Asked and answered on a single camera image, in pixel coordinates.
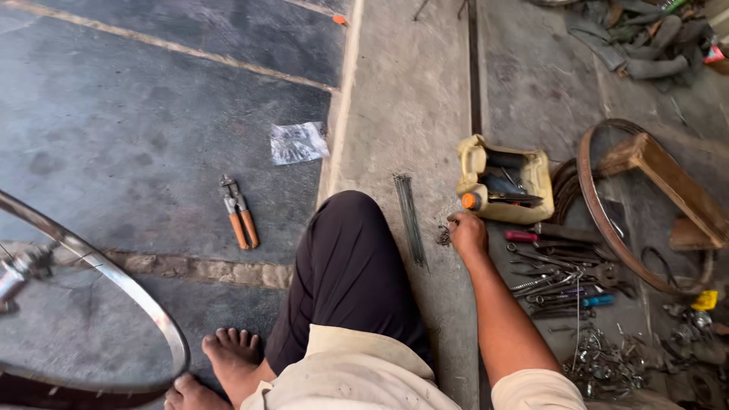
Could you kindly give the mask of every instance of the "bare foot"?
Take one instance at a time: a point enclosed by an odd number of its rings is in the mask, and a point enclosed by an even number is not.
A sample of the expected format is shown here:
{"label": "bare foot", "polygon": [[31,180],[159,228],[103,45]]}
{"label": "bare foot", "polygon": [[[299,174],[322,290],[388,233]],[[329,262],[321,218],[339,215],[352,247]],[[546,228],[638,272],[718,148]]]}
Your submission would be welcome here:
{"label": "bare foot", "polygon": [[188,373],[178,377],[165,395],[165,410],[233,410],[233,407]]}
{"label": "bare foot", "polygon": [[210,358],[213,372],[235,409],[241,407],[260,382],[260,378],[253,377],[260,363],[259,340],[258,335],[253,335],[249,341],[247,330],[238,333],[234,328],[220,328],[203,339],[203,352]]}

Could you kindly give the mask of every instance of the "toe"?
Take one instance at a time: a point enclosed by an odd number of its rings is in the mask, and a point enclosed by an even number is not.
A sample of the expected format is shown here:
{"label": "toe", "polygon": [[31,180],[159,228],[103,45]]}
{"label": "toe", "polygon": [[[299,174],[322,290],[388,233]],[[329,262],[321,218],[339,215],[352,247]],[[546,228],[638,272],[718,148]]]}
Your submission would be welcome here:
{"label": "toe", "polygon": [[248,331],[245,329],[241,330],[241,346],[248,347]]}
{"label": "toe", "polygon": [[228,337],[230,338],[230,342],[233,344],[241,343],[241,339],[238,337],[238,331],[235,328],[228,329]]}
{"label": "toe", "polygon": [[184,396],[194,395],[197,392],[199,392],[201,389],[204,389],[203,385],[198,383],[197,380],[195,380],[195,377],[192,376],[192,374],[185,373],[182,376],[175,379],[175,390],[179,392],[179,394]]}
{"label": "toe", "polygon": [[182,395],[174,387],[167,390],[165,394],[165,410],[182,408]]}
{"label": "toe", "polygon": [[253,335],[251,337],[251,349],[258,349],[258,342],[261,340],[261,336]]}
{"label": "toe", "polygon": [[207,335],[203,338],[203,352],[211,355],[220,348],[220,340],[215,335]]}
{"label": "toe", "polygon": [[230,336],[225,328],[220,328],[215,331],[215,336],[218,336],[220,344],[223,346],[230,346]]}

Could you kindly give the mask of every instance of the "plastic bag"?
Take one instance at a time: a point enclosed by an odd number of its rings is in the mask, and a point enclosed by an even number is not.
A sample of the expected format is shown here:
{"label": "plastic bag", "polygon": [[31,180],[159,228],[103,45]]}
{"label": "plastic bag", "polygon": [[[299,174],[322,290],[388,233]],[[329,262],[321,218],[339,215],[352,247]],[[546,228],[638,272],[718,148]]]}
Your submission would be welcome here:
{"label": "plastic bag", "polygon": [[328,157],[321,123],[274,125],[271,128],[271,157],[276,165],[306,162]]}

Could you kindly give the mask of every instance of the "orange-handled pliers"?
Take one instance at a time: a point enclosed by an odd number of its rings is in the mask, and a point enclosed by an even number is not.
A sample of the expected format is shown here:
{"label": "orange-handled pliers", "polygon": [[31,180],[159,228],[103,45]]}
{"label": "orange-handled pliers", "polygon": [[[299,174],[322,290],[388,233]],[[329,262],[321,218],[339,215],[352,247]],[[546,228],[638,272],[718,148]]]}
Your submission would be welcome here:
{"label": "orange-handled pliers", "polygon": [[[248,210],[246,200],[238,190],[238,183],[235,179],[223,174],[220,178],[220,190],[223,194],[223,201],[228,210],[230,224],[233,226],[235,237],[238,239],[238,246],[241,249],[252,249],[258,246],[258,233],[256,226],[253,225],[253,217],[251,211]],[[246,233],[251,239],[251,244],[246,240]]]}

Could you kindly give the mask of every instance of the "orange cap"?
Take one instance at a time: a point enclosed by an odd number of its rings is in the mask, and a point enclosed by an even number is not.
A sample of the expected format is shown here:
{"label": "orange cap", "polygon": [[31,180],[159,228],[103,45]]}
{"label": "orange cap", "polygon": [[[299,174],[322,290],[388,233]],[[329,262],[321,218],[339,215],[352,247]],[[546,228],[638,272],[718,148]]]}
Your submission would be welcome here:
{"label": "orange cap", "polygon": [[478,202],[478,196],[474,193],[465,193],[461,197],[461,205],[463,205],[465,209],[469,209],[471,211],[478,208]]}

